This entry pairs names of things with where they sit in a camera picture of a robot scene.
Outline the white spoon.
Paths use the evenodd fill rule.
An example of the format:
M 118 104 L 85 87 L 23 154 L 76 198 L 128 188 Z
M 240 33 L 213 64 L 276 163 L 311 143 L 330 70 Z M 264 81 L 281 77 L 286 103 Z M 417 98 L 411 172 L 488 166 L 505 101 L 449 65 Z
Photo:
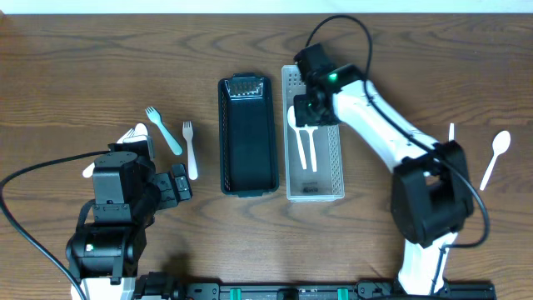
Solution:
M 299 158 L 301 161 L 301 167 L 303 170 L 306 170 L 307 164 L 306 164 L 306 156 L 305 156 L 305 152 L 304 152 L 304 148 L 303 148 L 303 144 L 301 140 L 301 134 L 300 134 L 301 129 L 296 125 L 296 114 L 295 114 L 295 109 L 293 106 L 290 106 L 287 110 L 287 122 L 290 128 L 294 131 L 296 135 L 296 145 L 298 149 Z
M 147 130 L 147 127 L 144 123 L 138 123 L 135 128 L 134 128 L 134 134 L 133 136 L 134 137 L 137 137 L 137 136 L 148 136 L 149 133 L 148 133 L 148 130 Z
M 311 168 L 312 168 L 312 171 L 316 173 L 317 172 L 317 161 L 316 161 L 316 147 L 315 147 L 315 141 L 314 141 L 314 132 L 317 130 L 317 127 L 305 126 L 305 130 L 309 136 Z
M 480 185 L 480 190 L 481 191 L 484 191 L 486 189 L 486 186 L 488 184 L 488 182 L 490 181 L 490 178 L 491 178 L 491 174 L 494 170 L 494 167 L 496 165 L 496 160 L 497 158 L 505 153 L 509 146 L 511 145 L 511 134 L 509 131 L 501 131 L 499 133 L 497 133 L 492 141 L 492 151 L 493 151 L 493 155 L 492 155 L 492 158 L 486 168 L 486 171 L 484 173 L 484 176 L 481 180 L 481 185 Z

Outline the white fork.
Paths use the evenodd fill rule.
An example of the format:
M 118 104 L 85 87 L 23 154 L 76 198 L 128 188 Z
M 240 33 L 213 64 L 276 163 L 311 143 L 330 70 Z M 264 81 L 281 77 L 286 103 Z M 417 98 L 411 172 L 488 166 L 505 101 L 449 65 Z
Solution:
M 117 143 L 122 143 L 126 138 L 129 138 L 131 137 L 133 134 L 134 134 L 135 130 L 133 128 L 130 128 L 124 135 L 122 135 L 118 140 L 117 140 Z M 93 174 L 93 170 L 95 168 L 95 163 L 92 162 L 89 166 L 87 166 L 83 171 L 82 171 L 82 176 L 84 178 L 89 178 L 92 176 Z
M 188 162 L 188 176 L 190 180 L 198 179 L 197 160 L 193 147 L 193 127 L 191 121 L 185 121 L 182 126 L 182 135 L 187 142 L 187 162 Z

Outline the mint green plastic fork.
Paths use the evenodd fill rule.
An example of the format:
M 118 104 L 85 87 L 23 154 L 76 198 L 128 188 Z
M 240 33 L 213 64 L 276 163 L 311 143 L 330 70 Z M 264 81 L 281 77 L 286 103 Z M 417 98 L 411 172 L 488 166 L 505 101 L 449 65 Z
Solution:
M 147 107 L 145 109 L 145 112 L 147 114 L 148 119 L 154 123 L 159 131 L 161 132 L 162 136 L 164 137 L 165 141 L 167 142 L 168 147 L 171 149 L 172 153 L 176 156 L 182 155 L 182 147 L 179 144 L 179 142 L 172 136 L 172 134 L 169 132 L 169 130 L 166 128 L 162 121 L 162 116 L 156 110 L 154 107 Z

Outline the white spoon bowl down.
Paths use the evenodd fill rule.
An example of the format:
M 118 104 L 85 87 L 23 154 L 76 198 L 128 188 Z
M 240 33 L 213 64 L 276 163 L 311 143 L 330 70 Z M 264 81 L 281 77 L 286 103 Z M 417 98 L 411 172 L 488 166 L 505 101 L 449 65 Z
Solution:
M 454 139 L 455 139 L 455 124 L 452 122 L 449 125 L 448 141 L 452 141 Z

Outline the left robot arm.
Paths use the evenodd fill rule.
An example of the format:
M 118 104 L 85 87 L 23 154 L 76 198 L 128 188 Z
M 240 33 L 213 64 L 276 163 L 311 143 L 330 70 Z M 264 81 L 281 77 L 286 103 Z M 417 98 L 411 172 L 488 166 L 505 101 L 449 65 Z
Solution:
M 98 157 L 92 175 L 95 198 L 84 205 L 66 248 L 69 270 L 86 299 L 143 298 L 135 286 L 146 230 L 159 210 L 192 198 L 184 164 L 158 173 L 134 152 Z

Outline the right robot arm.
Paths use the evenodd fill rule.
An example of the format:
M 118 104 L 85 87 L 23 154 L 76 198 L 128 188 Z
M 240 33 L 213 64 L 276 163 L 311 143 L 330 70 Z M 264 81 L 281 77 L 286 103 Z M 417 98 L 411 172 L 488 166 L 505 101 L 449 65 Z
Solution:
M 380 157 L 392 174 L 391 214 L 406 240 L 398 282 L 411 295 L 439 292 L 447 248 L 474 212 L 463 149 L 420 132 L 358 67 L 337 67 L 321 44 L 294 62 L 306 85 L 294 99 L 296 125 L 345 123 Z

